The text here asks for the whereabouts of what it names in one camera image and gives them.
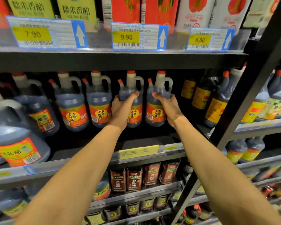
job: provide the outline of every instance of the red cap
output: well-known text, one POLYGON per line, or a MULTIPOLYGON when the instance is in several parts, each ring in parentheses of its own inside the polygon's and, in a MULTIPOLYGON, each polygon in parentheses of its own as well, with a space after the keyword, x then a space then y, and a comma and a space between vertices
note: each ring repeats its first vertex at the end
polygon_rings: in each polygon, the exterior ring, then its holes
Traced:
POLYGON ((224 72, 223 72, 223 77, 228 77, 229 76, 229 71, 228 70, 225 70, 224 72))
POLYGON ((165 74, 165 71, 164 70, 158 70, 157 73, 158 74, 165 74))
POLYGON ((23 75, 25 75, 25 73, 23 73, 23 72, 12 72, 11 75, 12 76, 23 76, 23 75))
POLYGON ((281 76, 281 70, 276 70, 275 74, 276 74, 277 76, 281 76))
POLYGON ((50 84, 55 84, 54 80, 52 80, 52 79, 49 79, 48 82, 49 82, 50 84))
POLYGON ((82 81, 85 83, 85 84, 88 84, 88 81, 86 78, 83 78, 82 81))

